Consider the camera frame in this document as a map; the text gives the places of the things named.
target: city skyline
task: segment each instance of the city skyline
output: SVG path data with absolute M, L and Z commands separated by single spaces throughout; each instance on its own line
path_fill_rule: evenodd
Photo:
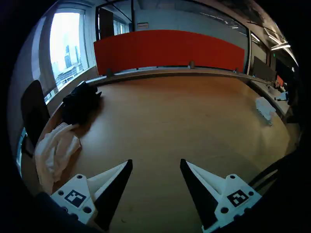
M 56 13 L 54 15 L 50 35 L 50 56 L 56 76 L 58 72 L 61 73 L 68 68 L 69 63 L 71 65 L 79 63 L 79 18 L 79 13 Z

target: window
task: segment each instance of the window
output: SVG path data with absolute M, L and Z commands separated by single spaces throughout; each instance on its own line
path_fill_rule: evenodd
M 84 10 L 60 9 L 54 14 L 50 57 L 57 91 L 89 67 L 84 41 Z
M 120 23 L 116 20 L 114 20 L 114 35 L 119 35 L 123 33 L 128 33 L 129 32 L 129 25 Z

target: black chair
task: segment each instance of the black chair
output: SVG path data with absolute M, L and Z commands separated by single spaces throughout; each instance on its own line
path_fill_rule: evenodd
M 39 80 L 33 81 L 25 90 L 21 98 L 21 111 L 27 135 L 35 148 L 50 118 Z

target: ceiling light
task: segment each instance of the ceiling light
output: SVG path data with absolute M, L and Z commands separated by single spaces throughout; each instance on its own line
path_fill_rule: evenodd
M 282 48 L 290 48 L 290 45 L 282 45 L 280 47 L 277 47 L 277 48 L 273 48 L 271 50 L 277 50 L 277 49 L 282 49 Z
M 257 36 L 255 36 L 253 33 L 251 33 L 252 37 L 255 38 L 258 42 L 260 42 L 260 40 L 257 38 Z
M 280 42 L 278 39 L 276 39 L 275 37 L 269 36 L 269 38 L 271 38 L 272 40 L 274 40 L 276 43 L 281 44 L 281 42 Z

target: red divider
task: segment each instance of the red divider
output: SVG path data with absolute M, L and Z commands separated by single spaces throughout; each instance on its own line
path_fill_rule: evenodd
M 94 42 L 100 75 L 147 67 L 181 66 L 194 61 L 243 72 L 244 49 L 215 37 L 177 30 L 148 30 L 111 36 Z

